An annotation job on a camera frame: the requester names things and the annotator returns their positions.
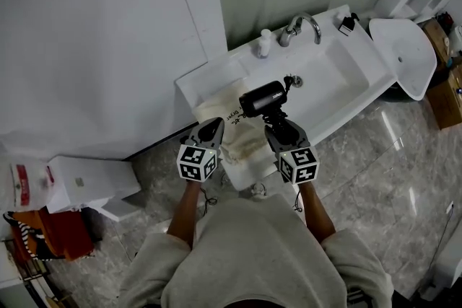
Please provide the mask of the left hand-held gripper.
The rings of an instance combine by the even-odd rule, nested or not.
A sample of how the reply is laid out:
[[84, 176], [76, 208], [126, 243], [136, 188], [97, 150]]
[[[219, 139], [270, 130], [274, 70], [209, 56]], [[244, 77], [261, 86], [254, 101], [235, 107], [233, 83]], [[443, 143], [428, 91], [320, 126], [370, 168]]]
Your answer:
[[200, 123], [181, 140], [176, 159], [178, 174], [184, 180], [205, 182], [217, 169], [220, 146], [225, 131], [222, 118]]

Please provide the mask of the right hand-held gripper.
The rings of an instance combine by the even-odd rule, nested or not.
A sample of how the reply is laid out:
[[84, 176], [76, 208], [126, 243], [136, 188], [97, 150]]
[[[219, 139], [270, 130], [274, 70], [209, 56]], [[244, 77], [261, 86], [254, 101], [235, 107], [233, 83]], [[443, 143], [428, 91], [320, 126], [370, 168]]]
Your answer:
[[278, 157], [278, 171], [284, 182], [299, 185], [311, 182], [318, 176], [320, 161], [315, 148], [311, 147], [306, 132], [291, 120], [284, 119], [283, 144], [274, 129], [265, 125], [266, 140]]

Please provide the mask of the beige cloth bag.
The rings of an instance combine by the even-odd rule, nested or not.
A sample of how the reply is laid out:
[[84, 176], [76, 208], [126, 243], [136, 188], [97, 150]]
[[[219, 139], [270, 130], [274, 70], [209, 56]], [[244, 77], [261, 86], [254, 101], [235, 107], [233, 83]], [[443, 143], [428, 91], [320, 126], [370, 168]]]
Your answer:
[[262, 118], [247, 117], [240, 105], [239, 97], [247, 91], [244, 81], [239, 79], [192, 109], [200, 123], [215, 117], [224, 120], [221, 152], [223, 159], [233, 165], [243, 162], [268, 144]]

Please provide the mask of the black hair dryer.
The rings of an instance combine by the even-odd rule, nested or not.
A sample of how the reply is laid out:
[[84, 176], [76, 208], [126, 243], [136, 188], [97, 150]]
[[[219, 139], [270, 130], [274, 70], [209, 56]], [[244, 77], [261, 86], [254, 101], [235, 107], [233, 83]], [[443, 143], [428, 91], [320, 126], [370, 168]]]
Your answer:
[[264, 123], [281, 144], [288, 144], [295, 136], [295, 130], [289, 127], [287, 114], [282, 110], [293, 81], [292, 76], [285, 76], [284, 84], [272, 81], [239, 97], [244, 115], [247, 118], [261, 115]]

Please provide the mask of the person's right forearm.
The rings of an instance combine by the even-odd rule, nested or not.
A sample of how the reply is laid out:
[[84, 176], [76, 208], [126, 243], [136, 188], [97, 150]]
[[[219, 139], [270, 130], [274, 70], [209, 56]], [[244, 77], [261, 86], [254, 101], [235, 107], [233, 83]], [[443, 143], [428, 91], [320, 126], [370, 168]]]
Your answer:
[[305, 223], [312, 235], [321, 244], [336, 233], [334, 224], [327, 214], [311, 182], [298, 185], [305, 212]]

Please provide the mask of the white vanity sink cabinet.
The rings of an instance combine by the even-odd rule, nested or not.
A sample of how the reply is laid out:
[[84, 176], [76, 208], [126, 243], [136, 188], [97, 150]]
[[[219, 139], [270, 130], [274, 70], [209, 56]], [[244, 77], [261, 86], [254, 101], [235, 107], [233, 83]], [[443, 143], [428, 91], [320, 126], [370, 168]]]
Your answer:
[[288, 47], [278, 44], [280, 31], [271, 36], [267, 58], [256, 55], [258, 41], [252, 40], [205, 63], [176, 80], [191, 108], [240, 80], [255, 89], [269, 82], [298, 76], [302, 84], [289, 90], [283, 111], [307, 134], [315, 146], [351, 120], [389, 88], [395, 78], [371, 38], [355, 25], [349, 35], [339, 32], [348, 5], [314, 16], [321, 28], [321, 42], [303, 22], [302, 32]]

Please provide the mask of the white pump bottle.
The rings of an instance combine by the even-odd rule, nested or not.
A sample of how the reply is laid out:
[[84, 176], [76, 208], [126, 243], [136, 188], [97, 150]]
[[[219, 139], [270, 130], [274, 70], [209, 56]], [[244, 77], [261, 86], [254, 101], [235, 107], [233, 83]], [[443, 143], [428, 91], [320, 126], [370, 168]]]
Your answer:
[[257, 56], [267, 58], [271, 49], [271, 31], [262, 29], [261, 36], [258, 39]]

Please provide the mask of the chrome faucet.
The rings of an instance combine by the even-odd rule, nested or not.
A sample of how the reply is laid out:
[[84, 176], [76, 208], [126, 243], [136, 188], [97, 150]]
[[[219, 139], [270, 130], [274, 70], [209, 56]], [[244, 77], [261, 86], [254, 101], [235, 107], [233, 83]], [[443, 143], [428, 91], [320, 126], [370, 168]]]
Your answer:
[[290, 23], [283, 29], [279, 37], [279, 45], [281, 47], [288, 47], [291, 39], [302, 32], [303, 21], [306, 21], [311, 25], [313, 32], [315, 33], [314, 43], [316, 45], [321, 44], [321, 28], [319, 24], [316, 22], [314, 17], [308, 13], [300, 12], [299, 14], [296, 14], [291, 19]]

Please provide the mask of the person's beige shirt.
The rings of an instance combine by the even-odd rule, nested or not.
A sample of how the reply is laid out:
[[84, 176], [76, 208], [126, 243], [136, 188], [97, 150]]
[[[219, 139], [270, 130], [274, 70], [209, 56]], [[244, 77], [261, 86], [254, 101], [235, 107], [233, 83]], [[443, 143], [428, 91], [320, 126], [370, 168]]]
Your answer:
[[198, 223], [193, 246], [165, 233], [145, 239], [121, 285], [120, 308], [224, 308], [259, 300], [284, 308], [347, 308], [361, 291], [372, 308], [391, 308], [393, 285], [352, 231], [322, 242], [281, 195], [236, 198]]

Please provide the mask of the white water dispenser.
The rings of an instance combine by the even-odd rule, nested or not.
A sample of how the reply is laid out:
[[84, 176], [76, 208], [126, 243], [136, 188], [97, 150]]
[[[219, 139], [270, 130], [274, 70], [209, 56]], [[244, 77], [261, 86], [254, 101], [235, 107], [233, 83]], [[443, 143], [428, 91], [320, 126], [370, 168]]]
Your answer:
[[91, 208], [120, 222], [141, 211], [128, 201], [141, 191], [129, 162], [56, 156], [48, 167], [54, 179], [51, 214]]

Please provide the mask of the black pump bottle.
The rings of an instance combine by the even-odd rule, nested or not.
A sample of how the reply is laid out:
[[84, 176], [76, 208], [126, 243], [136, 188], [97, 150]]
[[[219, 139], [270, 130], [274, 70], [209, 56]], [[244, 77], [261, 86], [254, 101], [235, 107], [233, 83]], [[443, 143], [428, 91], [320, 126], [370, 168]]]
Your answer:
[[359, 21], [359, 17], [356, 13], [352, 12], [349, 16], [345, 16], [338, 27], [338, 31], [345, 36], [349, 36]]

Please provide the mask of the white loose basin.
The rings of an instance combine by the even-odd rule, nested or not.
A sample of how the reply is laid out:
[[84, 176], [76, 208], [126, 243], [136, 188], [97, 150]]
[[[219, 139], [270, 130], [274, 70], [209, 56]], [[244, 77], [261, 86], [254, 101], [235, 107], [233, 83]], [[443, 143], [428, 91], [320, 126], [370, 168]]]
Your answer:
[[410, 19], [371, 19], [369, 34], [394, 75], [395, 82], [380, 96], [386, 102], [423, 99], [437, 66], [434, 48]]

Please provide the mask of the large brown cardboard box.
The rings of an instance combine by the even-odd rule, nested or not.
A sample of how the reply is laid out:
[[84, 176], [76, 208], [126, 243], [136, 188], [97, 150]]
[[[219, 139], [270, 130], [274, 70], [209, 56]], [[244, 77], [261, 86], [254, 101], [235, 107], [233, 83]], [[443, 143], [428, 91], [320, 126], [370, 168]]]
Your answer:
[[448, 78], [427, 90], [438, 128], [443, 130], [462, 123], [462, 65], [448, 73]]

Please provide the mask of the white toilet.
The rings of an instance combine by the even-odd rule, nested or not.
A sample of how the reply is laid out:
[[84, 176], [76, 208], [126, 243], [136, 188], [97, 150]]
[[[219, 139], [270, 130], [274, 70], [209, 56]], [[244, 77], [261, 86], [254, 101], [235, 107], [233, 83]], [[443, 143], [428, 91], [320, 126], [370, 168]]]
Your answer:
[[448, 37], [452, 53], [462, 52], [462, 25], [455, 26]]

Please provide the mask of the black white striped cloth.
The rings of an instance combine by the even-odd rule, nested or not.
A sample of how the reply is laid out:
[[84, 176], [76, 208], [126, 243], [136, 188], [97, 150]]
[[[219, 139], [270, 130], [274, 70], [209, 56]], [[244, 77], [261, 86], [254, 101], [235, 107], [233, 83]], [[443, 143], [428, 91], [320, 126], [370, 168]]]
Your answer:
[[25, 260], [50, 261], [56, 258], [39, 229], [33, 229], [29, 225], [15, 220], [12, 216], [12, 212], [6, 212], [3, 214], [3, 219], [12, 228], [14, 241]]

